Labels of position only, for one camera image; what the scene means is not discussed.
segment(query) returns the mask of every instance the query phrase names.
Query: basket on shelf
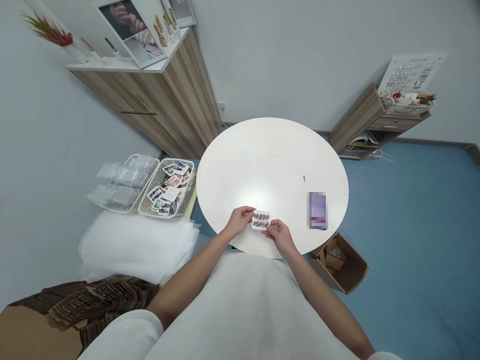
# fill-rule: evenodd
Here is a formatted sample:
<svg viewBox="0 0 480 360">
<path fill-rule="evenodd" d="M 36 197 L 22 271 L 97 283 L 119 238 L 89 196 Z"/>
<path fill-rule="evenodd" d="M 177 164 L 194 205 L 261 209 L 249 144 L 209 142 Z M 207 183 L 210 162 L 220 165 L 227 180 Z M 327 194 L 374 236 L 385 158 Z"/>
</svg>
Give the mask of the basket on shelf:
<svg viewBox="0 0 480 360">
<path fill-rule="evenodd" d="M 170 164 L 176 164 L 178 162 L 182 162 L 190 166 L 190 180 L 186 185 L 185 195 L 183 199 L 178 204 L 178 208 L 176 209 L 176 213 L 173 215 L 159 215 L 158 213 L 152 211 L 152 202 L 147 197 L 147 194 L 150 193 L 154 187 L 159 186 L 163 187 L 165 180 L 169 177 L 165 171 L 162 169 Z M 195 165 L 193 162 L 184 160 L 184 159 L 176 159 L 176 158 L 164 158 L 160 162 L 160 166 L 157 167 L 155 172 L 153 173 L 150 182 L 146 188 L 146 191 L 143 193 L 143 196 L 140 201 L 140 205 L 138 206 L 138 213 L 149 216 L 152 218 L 159 218 L 159 219 L 171 219 L 175 216 L 183 216 L 185 211 L 189 206 L 190 199 L 192 198 L 192 194 L 194 193 L 195 184 L 197 182 L 197 170 L 195 169 Z"/>
<path fill-rule="evenodd" d="M 399 90 L 396 90 L 396 89 L 389 89 L 387 92 L 388 95 L 382 97 L 381 101 L 383 102 L 383 107 L 385 108 L 386 115 L 417 116 L 435 107 L 435 103 L 433 101 L 430 101 L 430 105 L 424 105 L 424 106 L 409 106 L 409 105 L 399 105 L 397 103 L 394 103 L 392 101 L 392 94 L 395 94 L 398 91 Z M 403 89 L 402 92 L 416 93 L 418 91 Z"/>
</svg>

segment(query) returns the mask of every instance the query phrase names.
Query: blue floor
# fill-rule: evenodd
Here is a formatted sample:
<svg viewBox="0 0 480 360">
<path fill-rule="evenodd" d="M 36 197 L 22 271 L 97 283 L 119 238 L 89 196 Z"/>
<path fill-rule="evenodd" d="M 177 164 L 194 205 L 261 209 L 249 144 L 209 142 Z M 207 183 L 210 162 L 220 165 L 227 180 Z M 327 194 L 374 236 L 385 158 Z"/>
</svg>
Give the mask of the blue floor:
<svg viewBox="0 0 480 360">
<path fill-rule="evenodd" d="M 339 296 L 378 351 L 405 360 L 478 359 L 480 167 L 459 148 L 383 149 L 396 162 L 342 161 L 350 200 L 338 232 L 370 271 Z M 216 235 L 198 203 L 192 219 L 202 234 Z"/>
</svg>

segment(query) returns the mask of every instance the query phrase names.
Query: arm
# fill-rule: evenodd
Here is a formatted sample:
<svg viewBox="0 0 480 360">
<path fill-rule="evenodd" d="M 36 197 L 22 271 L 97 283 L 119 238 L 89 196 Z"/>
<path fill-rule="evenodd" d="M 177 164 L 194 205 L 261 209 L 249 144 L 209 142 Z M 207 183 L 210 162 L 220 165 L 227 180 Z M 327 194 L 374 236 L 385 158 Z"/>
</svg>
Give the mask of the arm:
<svg viewBox="0 0 480 360">
<path fill-rule="evenodd" d="M 153 298 L 146 309 L 160 319 L 164 330 L 197 297 L 225 247 L 252 221 L 254 210 L 249 206 L 233 210 L 225 228 L 197 256 L 187 262 Z"/>
<path fill-rule="evenodd" d="M 369 338 L 352 313 L 299 253 L 289 228 L 280 220 L 272 220 L 267 231 L 280 255 L 288 262 L 305 299 L 330 331 L 360 359 L 368 359 L 375 352 Z"/>
</svg>

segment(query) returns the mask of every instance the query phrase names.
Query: wall outlet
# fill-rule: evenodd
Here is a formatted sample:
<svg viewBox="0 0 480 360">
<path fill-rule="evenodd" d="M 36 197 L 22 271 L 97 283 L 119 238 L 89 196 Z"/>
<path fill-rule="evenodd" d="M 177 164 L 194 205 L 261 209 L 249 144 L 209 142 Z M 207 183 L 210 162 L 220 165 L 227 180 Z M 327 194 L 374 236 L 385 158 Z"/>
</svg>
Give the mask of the wall outlet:
<svg viewBox="0 0 480 360">
<path fill-rule="evenodd" d="M 217 102 L 216 103 L 217 106 L 218 106 L 218 111 L 220 112 L 220 119 L 221 119 L 221 122 L 224 123 L 225 122 L 225 112 L 227 111 L 227 106 L 225 105 L 224 102 Z"/>
</svg>

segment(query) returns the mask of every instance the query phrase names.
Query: plastic container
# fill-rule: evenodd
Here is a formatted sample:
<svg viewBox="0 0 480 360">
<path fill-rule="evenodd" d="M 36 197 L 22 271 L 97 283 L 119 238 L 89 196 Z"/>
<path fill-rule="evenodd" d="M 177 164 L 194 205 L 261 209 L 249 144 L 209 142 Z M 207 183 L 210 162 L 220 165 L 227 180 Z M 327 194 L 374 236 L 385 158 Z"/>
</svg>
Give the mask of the plastic container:
<svg viewBox="0 0 480 360">
<path fill-rule="evenodd" d="M 158 213 L 152 211 L 152 202 L 148 199 L 147 194 L 153 190 L 154 187 L 159 186 L 163 187 L 163 183 L 169 176 L 162 170 L 162 168 L 170 165 L 176 164 L 178 162 L 182 162 L 188 164 L 190 167 L 190 179 L 185 186 L 185 194 L 182 200 L 178 203 L 176 212 L 169 215 L 159 215 Z M 138 206 L 138 213 L 149 216 L 152 218 L 159 218 L 159 219 L 171 219 L 175 216 L 183 216 L 187 211 L 189 206 L 190 199 L 192 198 L 192 194 L 194 193 L 195 185 L 197 182 L 197 170 L 195 169 L 195 165 L 193 162 L 184 160 L 184 159 L 176 159 L 176 158 L 164 158 L 160 165 L 157 167 L 155 172 L 153 173 L 150 182 L 144 192 L 141 200 L 140 205 Z"/>
<path fill-rule="evenodd" d="M 112 202 L 115 194 L 115 188 L 110 185 L 99 185 L 88 196 L 88 200 L 99 207 Z"/>
<path fill-rule="evenodd" d="M 120 171 L 122 171 L 122 165 L 120 165 L 119 163 L 109 162 L 103 164 L 96 177 L 108 181 L 116 181 L 120 174 Z"/>
<path fill-rule="evenodd" d="M 386 115 L 417 116 L 435 107 L 434 101 L 430 102 L 431 105 L 425 105 L 425 106 L 409 106 L 409 105 L 399 105 L 397 103 L 394 103 L 392 100 L 392 94 L 395 94 L 398 91 L 399 90 L 389 89 L 387 92 L 388 95 L 381 99 L 381 101 L 383 102 L 383 107 L 385 108 Z M 402 94 L 418 93 L 418 90 L 403 89 L 401 92 Z"/>
<path fill-rule="evenodd" d="M 131 163 L 126 163 L 125 165 L 133 166 L 137 168 L 143 168 L 147 171 L 153 171 L 158 165 L 156 158 L 150 155 L 139 155 L 131 159 Z"/>
<path fill-rule="evenodd" d="M 125 185 L 132 188 L 142 189 L 148 179 L 149 174 L 142 167 L 136 166 L 122 166 L 116 183 L 119 185 Z"/>
<path fill-rule="evenodd" d="M 130 208 L 137 201 L 139 194 L 140 190 L 137 188 L 117 185 L 111 201 Z"/>
<path fill-rule="evenodd" d="M 125 163 L 124 163 L 123 165 L 124 165 L 124 166 L 128 166 L 129 164 L 132 164 L 132 163 L 135 161 L 135 159 L 136 159 L 137 157 L 140 157 L 140 156 L 142 156 L 142 155 L 140 155 L 140 154 L 133 154 L 132 156 L 130 156 L 130 157 L 128 158 L 127 161 L 125 161 Z M 130 208 L 127 208 L 127 209 L 121 209 L 121 208 L 116 208 L 116 207 L 112 208 L 112 207 L 109 207 L 109 205 L 105 205 L 105 204 L 103 204 L 103 205 L 98 205 L 98 206 L 100 206 L 100 207 L 103 208 L 103 209 L 112 211 L 112 212 L 114 212 L 114 213 L 120 213 L 120 214 L 126 214 L 126 213 L 131 212 L 132 210 L 138 209 L 138 207 L 139 207 L 139 205 L 140 205 L 140 201 L 142 200 L 142 196 L 144 195 L 145 190 L 147 189 L 147 186 L 149 185 L 149 183 L 151 183 L 151 179 L 152 179 L 153 174 L 155 174 L 155 173 L 159 170 L 160 161 L 159 161 L 158 159 L 155 159 L 155 163 L 156 163 L 156 165 L 155 165 L 154 168 L 153 168 L 153 173 L 152 173 L 152 175 L 148 178 L 148 181 L 146 182 L 146 185 L 145 185 L 142 189 L 138 189 L 138 190 L 139 190 L 138 196 L 137 196 L 135 202 L 133 203 L 133 205 L 132 205 Z"/>
</svg>

